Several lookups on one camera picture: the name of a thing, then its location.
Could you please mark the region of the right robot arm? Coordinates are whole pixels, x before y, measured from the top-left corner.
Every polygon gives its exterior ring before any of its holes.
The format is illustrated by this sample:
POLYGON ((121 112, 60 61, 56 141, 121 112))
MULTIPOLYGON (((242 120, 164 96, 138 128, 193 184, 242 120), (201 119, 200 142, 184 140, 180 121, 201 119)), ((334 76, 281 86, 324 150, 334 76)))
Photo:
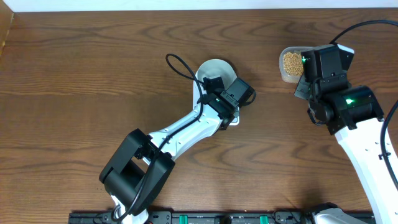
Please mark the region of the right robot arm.
POLYGON ((329 77, 305 72, 295 96, 308 101, 308 115, 325 125, 350 159, 377 223, 397 223, 397 154, 374 93, 352 87, 345 73, 329 77))

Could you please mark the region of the clear plastic container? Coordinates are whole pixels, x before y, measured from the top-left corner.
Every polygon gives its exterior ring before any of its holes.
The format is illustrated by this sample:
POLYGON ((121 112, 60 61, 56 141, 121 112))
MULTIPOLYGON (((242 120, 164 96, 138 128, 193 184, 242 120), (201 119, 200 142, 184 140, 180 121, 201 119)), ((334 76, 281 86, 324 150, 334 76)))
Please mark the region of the clear plastic container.
POLYGON ((279 69, 282 80, 287 83, 298 83, 304 73, 303 65, 307 61, 302 52, 313 47, 287 47, 279 56, 279 69))

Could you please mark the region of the white digital kitchen scale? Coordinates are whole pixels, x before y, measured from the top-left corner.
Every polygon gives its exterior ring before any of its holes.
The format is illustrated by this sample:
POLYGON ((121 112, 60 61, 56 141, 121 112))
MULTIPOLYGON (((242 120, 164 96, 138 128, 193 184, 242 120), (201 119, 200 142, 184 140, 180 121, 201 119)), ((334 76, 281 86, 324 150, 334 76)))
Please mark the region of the white digital kitchen scale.
MULTIPOLYGON (((196 78, 199 81, 202 81, 203 79, 200 78, 200 74, 201 72, 198 70, 195 74, 196 78)), ((234 81, 237 78, 237 75, 235 73, 235 71, 233 70, 232 72, 226 72, 226 77, 227 78, 232 78, 232 81, 234 81)), ((200 99, 200 93, 199 93, 199 89, 197 87, 197 84, 195 82, 193 82, 193 106, 192 108, 194 108, 197 105, 197 101, 200 99)), ((235 119, 232 120, 230 126, 237 126, 240 122, 240 118, 239 116, 235 119)))

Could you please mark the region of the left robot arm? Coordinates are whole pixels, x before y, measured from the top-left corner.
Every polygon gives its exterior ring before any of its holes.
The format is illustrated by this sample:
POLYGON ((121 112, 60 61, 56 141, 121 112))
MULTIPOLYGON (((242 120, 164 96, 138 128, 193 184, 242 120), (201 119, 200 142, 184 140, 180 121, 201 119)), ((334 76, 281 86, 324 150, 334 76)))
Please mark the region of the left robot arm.
POLYGON ((146 209, 165 185, 176 158, 202 139, 226 129, 245 101, 240 93, 215 90, 202 95, 192 112, 160 131, 130 132, 99 175, 116 204, 112 221, 144 223, 146 209))

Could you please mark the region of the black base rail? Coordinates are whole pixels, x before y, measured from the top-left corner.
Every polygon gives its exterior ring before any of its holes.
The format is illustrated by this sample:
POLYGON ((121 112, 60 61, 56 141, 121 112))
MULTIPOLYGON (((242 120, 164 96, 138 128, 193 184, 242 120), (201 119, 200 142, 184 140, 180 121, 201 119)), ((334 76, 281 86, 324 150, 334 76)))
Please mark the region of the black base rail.
MULTIPOLYGON (((112 223, 110 212, 70 213, 68 224, 112 223)), ((275 224, 300 223, 304 218, 299 212, 276 211, 274 213, 172 213, 152 211, 145 224, 275 224)))

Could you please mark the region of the grey round bowl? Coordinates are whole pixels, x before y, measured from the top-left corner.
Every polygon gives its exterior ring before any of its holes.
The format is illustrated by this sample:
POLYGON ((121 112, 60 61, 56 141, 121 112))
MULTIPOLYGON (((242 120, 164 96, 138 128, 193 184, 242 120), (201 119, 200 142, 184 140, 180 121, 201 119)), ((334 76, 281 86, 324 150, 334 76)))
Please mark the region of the grey round bowl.
POLYGON ((233 67, 227 61, 221 59, 207 60, 201 64, 195 76, 198 81, 204 81, 204 78, 221 77, 225 89, 228 89, 237 78, 233 67))

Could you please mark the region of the pile of soybeans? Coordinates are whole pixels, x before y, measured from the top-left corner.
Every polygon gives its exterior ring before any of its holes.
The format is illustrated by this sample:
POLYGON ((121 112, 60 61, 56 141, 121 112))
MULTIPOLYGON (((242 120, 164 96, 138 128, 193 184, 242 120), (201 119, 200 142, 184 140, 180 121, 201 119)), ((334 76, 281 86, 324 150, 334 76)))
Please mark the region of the pile of soybeans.
POLYGON ((302 56, 298 53, 287 52, 283 55, 284 71, 292 76, 303 74, 302 56))

